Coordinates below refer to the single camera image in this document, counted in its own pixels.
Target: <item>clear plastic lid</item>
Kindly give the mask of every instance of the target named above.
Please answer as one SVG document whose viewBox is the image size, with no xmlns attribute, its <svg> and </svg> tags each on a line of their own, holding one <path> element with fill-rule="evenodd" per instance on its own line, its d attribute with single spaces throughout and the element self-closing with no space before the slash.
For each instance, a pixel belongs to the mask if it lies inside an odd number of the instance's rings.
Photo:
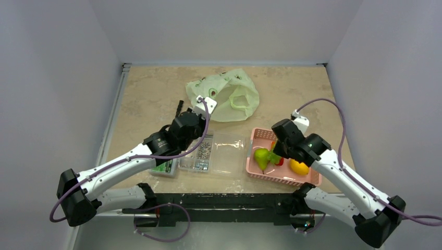
<svg viewBox="0 0 442 250">
<path fill-rule="evenodd" d="M 211 173 L 238 177 L 242 174 L 244 164 L 245 137 L 215 132 L 209 165 Z"/>
</svg>

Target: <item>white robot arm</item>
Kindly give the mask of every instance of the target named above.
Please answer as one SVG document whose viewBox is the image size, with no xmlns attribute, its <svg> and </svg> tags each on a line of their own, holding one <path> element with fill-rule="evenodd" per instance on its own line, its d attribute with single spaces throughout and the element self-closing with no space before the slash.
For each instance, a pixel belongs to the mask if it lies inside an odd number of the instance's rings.
<svg viewBox="0 0 442 250">
<path fill-rule="evenodd" d="M 181 113 L 171 125 L 153 133 L 124 155 L 79 173 L 72 169 L 63 172 L 57 189 L 59 200 L 51 211 L 50 220 L 64 220 L 53 218 L 58 205 L 62 206 L 65 218 L 72 227 L 89 221 L 98 213 L 142 207 L 150 196 L 150 188 L 146 188 L 145 184 L 140 183 L 124 190 L 108 189 L 138 172 L 183 156 L 178 154 L 186 150 L 193 140 L 204 137 L 208 120 L 217 103 L 209 97 L 201 96 L 197 97 L 197 102 L 193 110 Z"/>
<path fill-rule="evenodd" d="M 275 154 L 305 163 L 329 179 L 346 196 L 338 198 L 305 183 L 293 193 L 298 199 L 295 210 L 308 207 L 330 214 L 354 227 L 358 236 L 370 246 L 381 247 L 402 217 L 379 200 L 388 201 L 390 206 L 402 212 L 405 202 L 399 196 L 389 197 L 381 192 L 344 162 L 341 167 L 337 153 L 323 138 L 317 134 L 304 137 L 294 121 L 284 119 L 273 125 L 272 130 L 278 138 Z M 355 180 L 370 189 L 375 198 Z"/>
</svg>

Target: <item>marble tabletop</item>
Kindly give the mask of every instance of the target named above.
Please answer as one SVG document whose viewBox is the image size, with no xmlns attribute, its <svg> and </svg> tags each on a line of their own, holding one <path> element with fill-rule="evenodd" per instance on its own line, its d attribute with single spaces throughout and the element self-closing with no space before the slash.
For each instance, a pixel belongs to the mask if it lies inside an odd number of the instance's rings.
<svg viewBox="0 0 442 250">
<path fill-rule="evenodd" d="M 185 91 L 187 82 L 235 68 L 244 69 L 253 80 L 260 94 L 260 105 L 246 121 L 211 121 L 209 129 L 216 132 L 240 134 L 249 140 L 253 128 L 269 129 L 274 123 L 289 118 L 294 109 L 311 99 L 334 98 L 327 72 L 322 66 L 131 67 L 107 160 L 126 153 L 162 126 L 170 124 L 179 100 L 185 101 L 184 110 L 189 107 Z M 337 149 L 342 126 L 335 107 L 326 102 L 316 102 L 306 107 L 302 114 L 310 120 L 307 134 L 317 133 Z M 354 167 L 347 142 L 343 147 L 343 159 Z M 234 177 L 178 170 L 175 178 L 155 177 L 144 171 L 114 188 L 129 188 L 140 182 L 149 183 L 157 193 L 287 193 L 296 188 L 251 178 L 245 170 Z M 340 192 L 325 178 L 321 189 L 330 193 Z"/>
</svg>

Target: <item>white wall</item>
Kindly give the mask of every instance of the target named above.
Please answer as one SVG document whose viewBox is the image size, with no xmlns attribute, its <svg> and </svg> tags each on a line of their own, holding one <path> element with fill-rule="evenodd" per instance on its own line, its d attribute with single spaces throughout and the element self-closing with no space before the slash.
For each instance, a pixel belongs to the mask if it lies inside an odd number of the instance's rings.
<svg viewBox="0 0 442 250">
<path fill-rule="evenodd" d="M 87 0 L 0 3 L 1 249 L 62 249 L 59 175 L 94 165 L 119 70 Z"/>
<path fill-rule="evenodd" d="M 118 57 L 147 64 L 315 64 L 362 0 L 90 0 Z"/>
<path fill-rule="evenodd" d="M 411 214 L 442 215 L 440 13 L 438 0 L 365 0 L 327 66 L 356 169 Z M 386 245 L 440 249 L 441 235 L 404 221 Z"/>
</svg>

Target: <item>pear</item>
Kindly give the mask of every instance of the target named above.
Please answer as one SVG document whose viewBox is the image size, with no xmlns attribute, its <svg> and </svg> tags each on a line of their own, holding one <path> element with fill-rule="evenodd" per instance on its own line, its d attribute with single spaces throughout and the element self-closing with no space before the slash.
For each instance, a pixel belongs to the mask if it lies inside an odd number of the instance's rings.
<svg viewBox="0 0 442 250">
<path fill-rule="evenodd" d="M 268 159 L 270 151 L 266 148 L 258 148 L 255 150 L 255 153 L 253 154 L 253 158 L 258 163 L 258 166 L 261 170 L 265 170 L 267 168 Z"/>
</svg>

